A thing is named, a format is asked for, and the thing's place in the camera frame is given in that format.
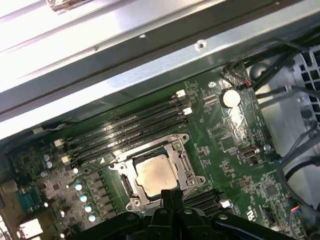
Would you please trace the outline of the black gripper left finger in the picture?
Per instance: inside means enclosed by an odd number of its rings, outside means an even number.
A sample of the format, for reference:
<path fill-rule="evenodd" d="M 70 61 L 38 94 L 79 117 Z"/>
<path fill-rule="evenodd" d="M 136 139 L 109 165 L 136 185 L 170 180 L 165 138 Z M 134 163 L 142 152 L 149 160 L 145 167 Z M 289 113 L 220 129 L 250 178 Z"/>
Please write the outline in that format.
<path fill-rule="evenodd" d="M 152 215 L 140 217 L 124 212 L 84 232 L 83 240 L 164 240 L 172 239 L 173 192 L 161 191 L 162 207 Z"/>

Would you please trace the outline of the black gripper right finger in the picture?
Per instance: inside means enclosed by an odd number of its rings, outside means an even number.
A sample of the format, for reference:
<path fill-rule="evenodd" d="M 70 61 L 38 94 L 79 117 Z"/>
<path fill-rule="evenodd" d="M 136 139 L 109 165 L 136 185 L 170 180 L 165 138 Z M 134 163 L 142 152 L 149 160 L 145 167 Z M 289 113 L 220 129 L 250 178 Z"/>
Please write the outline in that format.
<path fill-rule="evenodd" d="M 228 212 L 207 218 L 197 208 L 185 207 L 182 191 L 172 192 L 174 210 L 184 240 L 291 240 L 274 231 Z"/>

